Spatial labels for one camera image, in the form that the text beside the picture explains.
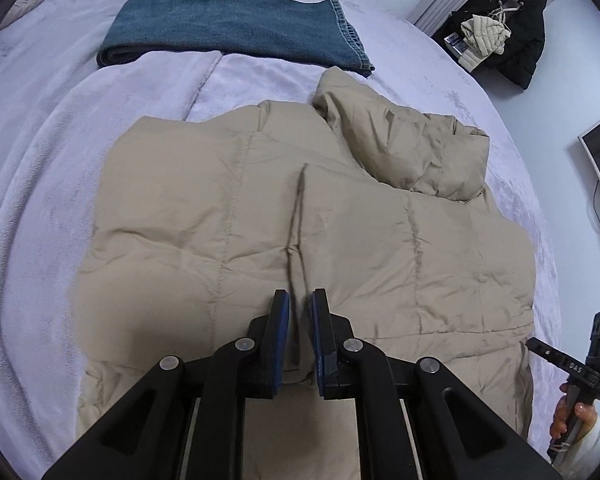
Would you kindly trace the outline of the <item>white sleeve forearm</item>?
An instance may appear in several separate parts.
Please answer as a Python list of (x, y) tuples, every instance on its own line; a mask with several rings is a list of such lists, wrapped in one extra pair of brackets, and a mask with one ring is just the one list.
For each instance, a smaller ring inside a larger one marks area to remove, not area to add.
[(587, 479), (600, 466), (600, 417), (593, 428), (553, 467), (564, 479)]

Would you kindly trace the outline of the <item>person's right hand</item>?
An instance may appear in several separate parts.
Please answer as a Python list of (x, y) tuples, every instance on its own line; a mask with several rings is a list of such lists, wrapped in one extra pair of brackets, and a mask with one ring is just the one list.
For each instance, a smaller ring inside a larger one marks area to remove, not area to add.
[(550, 424), (550, 437), (559, 439), (568, 429), (567, 419), (570, 415), (574, 415), (582, 422), (576, 441), (582, 440), (595, 426), (598, 414), (595, 406), (592, 404), (577, 403), (573, 408), (568, 408), (567, 392), (569, 385), (564, 382), (559, 387), (564, 396), (556, 404), (553, 415), (553, 421)]

